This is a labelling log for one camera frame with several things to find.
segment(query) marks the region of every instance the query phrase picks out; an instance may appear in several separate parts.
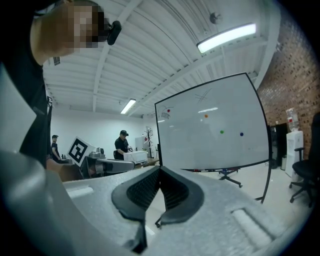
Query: white box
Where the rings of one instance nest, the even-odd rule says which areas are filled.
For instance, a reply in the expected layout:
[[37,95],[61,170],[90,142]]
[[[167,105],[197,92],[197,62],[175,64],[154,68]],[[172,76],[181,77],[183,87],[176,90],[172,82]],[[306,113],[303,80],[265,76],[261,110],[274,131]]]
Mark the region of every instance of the white box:
[[123,154],[124,161],[132,161],[135,164],[140,164],[148,161],[146,151],[133,151]]

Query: floor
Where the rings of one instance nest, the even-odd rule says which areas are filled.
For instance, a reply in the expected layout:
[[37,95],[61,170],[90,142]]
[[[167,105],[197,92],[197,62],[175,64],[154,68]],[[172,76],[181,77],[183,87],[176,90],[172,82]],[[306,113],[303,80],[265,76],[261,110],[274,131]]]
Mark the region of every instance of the floor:
[[[245,192],[252,198],[259,198],[263,196],[266,180],[268,174],[268,167],[262,163],[255,166],[242,168],[238,173],[234,172],[229,175],[231,179],[241,182],[241,191]],[[218,172],[201,172],[194,175],[203,175],[212,179],[219,179],[222,174]],[[283,223],[290,227],[296,222],[306,220],[312,211],[308,207],[309,198],[304,191],[295,197],[293,203],[290,203],[291,196],[299,190],[299,187],[293,186],[289,188],[291,178],[280,168],[271,170],[270,183],[268,191],[262,204],[271,214],[274,214]],[[146,234],[148,243],[157,235],[159,231],[155,225],[156,220],[165,211],[165,202],[161,191],[157,193],[152,201],[149,209],[146,212]]]

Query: black cap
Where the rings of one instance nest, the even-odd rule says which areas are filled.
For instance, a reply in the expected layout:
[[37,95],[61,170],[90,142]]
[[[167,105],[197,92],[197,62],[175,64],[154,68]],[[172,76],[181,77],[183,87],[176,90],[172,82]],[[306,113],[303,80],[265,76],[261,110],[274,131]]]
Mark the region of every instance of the black cap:
[[129,136],[129,134],[127,133],[126,130],[122,130],[120,131],[120,134],[122,134],[123,136]]

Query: man in black shirt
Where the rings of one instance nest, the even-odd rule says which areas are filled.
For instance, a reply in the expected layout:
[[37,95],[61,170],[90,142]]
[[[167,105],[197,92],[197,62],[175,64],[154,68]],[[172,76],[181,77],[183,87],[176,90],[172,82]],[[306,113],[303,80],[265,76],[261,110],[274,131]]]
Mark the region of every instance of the man in black shirt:
[[38,160],[48,170],[73,172],[71,165],[49,159],[50,131],[43,64],[57,56],[66,56],[75,49],[104,42],[110,24],[101,7],[89,0],[63,0],[49,13],[34,19],[34,13],[57,0],[28,0],[17,4],[5,1],[3,10],[14,10],[17,21],[2,20],[1,61],[16,89],[35,112],[36,119],[24,138],[20,152]]
[[117,138],[114,142],[115,149],[116,149],[115,158],[117,160],[124,160],[124,153],[128,152],[129,144],[126,139],[128,135],[129,134],[127,133],[127,131],[122,130],[120,131],[119,138]]
[[56,161],[57,163],[60,163],[60,154],[58,151],[58,144],[57,144],[57,139],[58,135],[52,135],[52,144],[51,144],[51,149],[52,149],[52,159]]

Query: whiteboard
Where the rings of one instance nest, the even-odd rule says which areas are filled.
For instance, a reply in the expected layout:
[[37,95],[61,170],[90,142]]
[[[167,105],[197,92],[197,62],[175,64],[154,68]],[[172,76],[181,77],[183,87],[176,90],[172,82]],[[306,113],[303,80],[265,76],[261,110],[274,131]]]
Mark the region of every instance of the whiteboard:
[[266,117],[246,73],[168,97],[155,113],[163,166],[224,169],[269,159]]

